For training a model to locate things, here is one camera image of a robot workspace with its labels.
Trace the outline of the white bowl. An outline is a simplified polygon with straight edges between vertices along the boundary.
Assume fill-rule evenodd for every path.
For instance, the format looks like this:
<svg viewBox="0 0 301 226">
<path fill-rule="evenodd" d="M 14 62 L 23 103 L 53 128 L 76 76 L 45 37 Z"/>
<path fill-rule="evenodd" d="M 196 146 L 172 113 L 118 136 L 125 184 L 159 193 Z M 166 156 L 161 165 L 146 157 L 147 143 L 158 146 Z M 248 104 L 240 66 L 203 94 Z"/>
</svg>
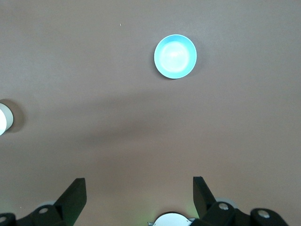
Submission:
<svg viewBox="0 0 301 226">
<path fill-rule="evenodd" d="M 0 136 L 3 135 L 14 122 L 12 111 L 3 103 L 0 103 Z"/>
</svg>

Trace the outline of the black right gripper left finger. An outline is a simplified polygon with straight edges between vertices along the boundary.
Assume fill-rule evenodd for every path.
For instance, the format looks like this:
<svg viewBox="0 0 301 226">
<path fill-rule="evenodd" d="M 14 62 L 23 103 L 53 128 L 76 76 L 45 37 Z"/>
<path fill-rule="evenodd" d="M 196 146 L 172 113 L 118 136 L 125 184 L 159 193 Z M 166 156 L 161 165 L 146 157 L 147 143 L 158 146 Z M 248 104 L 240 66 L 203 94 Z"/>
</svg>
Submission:
<svg viewBox="0 0 301 226">
<path fill-rule="evenodd" d="M 0 213 L 0 226 L 74 226 L 86 203 L 86 181 L 77 178 L 54 204 L 42 205 L 21 219 Z"/>
</svg>

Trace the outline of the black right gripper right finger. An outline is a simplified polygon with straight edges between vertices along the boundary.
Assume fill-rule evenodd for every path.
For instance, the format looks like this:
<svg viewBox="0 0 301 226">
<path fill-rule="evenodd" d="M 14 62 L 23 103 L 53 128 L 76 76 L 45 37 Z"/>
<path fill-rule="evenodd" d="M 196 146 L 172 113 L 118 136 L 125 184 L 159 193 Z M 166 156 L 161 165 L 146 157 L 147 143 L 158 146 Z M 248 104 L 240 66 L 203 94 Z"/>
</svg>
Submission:
<svg viewBox="0 0 301 226">
<path fill-rule="evenodd" d="M 218 202 L 203 177 L 193 178 L 193 201 L 199 216 L 193 226 L 289 226 L 272 210 L 255 208 L 248 215 L 228 202 Z"/>
</svg>

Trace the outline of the blue bowl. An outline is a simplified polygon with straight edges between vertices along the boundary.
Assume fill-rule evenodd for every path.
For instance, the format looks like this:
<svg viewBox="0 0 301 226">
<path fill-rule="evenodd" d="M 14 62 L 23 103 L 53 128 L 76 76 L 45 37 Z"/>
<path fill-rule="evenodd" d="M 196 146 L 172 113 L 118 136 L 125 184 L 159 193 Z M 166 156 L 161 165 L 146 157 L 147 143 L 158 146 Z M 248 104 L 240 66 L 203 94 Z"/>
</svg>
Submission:
<svg viewBox="0 0 301 226">
<path fill-rule="evenodd" d="M 164 37 L 154 51 L 156 69 L 166 78 L 180 79 L 192 72 L 197 62 L 194 43 L 181 34 Z"/>
</svg>

